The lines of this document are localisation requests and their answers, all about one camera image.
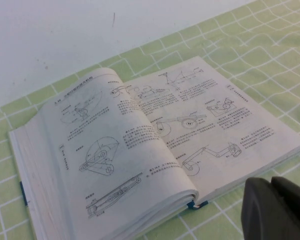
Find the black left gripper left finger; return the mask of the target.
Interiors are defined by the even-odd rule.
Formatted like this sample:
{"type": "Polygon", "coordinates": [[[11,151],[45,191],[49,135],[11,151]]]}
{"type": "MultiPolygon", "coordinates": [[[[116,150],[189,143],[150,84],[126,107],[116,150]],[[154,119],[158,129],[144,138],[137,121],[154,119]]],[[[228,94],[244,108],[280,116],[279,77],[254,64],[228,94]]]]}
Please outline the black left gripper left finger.
{"type": "Polygon", "coordinates": [[[246,180],[241,209],[245,240],[282,240],[287,215],[272,184],[259,177],[246,180]]]}

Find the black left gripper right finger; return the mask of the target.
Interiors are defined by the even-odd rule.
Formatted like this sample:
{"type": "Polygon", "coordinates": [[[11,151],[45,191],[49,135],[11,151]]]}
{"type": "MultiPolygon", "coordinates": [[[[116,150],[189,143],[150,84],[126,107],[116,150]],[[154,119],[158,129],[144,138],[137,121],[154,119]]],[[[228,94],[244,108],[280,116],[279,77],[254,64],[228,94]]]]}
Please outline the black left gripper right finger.
{"type": "Polygon", "coordinates": [[[287,226],[295,228],[289,239],[300,240],[300,186],[282,176],[272,177],[271,185],[289,218],[287,226]]]}

